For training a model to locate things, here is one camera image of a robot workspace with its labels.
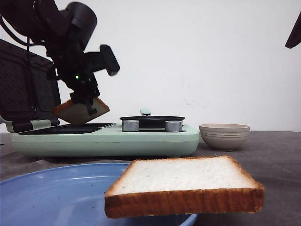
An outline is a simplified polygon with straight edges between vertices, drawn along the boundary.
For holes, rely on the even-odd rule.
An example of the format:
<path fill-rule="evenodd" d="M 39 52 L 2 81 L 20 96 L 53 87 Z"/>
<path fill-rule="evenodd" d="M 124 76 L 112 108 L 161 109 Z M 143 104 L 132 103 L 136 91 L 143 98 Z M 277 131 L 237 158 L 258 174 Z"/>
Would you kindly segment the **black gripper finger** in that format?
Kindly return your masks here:
<path fill-rule="evenodd" d="M 294 48 L 301 43 L 301 13 L 299 14 L 293 29 L 286 41 L 286 48 Z"/>

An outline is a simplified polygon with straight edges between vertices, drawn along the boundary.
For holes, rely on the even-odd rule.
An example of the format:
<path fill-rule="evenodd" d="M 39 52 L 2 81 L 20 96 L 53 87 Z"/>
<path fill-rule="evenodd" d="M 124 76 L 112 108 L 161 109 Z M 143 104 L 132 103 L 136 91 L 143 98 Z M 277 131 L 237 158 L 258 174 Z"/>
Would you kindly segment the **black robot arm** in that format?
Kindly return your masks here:
<path fill-rule="evenodd" d="M 94 72 L 105 68 L 102 53 L 84 51 L 97 24 L 91 8 L 79 2 L 59 10 L 53 0 L 2 0 L 0 24 L 20 44 L 44 46 L 52 59 L 48 78 L 72 89 L 72 102 L 84 104 L 88 115 L 99 113 L 93 106 L 100 95 Z"/>

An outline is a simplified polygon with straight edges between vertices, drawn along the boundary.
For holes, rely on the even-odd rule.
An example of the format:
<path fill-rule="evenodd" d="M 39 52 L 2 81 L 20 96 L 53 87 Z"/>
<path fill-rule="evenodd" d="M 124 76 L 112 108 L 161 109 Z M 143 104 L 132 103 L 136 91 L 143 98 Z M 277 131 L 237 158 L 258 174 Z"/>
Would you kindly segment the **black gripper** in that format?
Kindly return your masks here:
<path fill-rule="evenodd" d="M 62 44 L 46 42 L 46 54 L 53 61 L 47 71 L 49 80 L 62 80 L 68 88 L 73 104 L 85 104 L 89 115 L 97 113 L 93 98 L 100 95 L 94 72 L 89 71 L 84 52 L 78 42 Z"/>

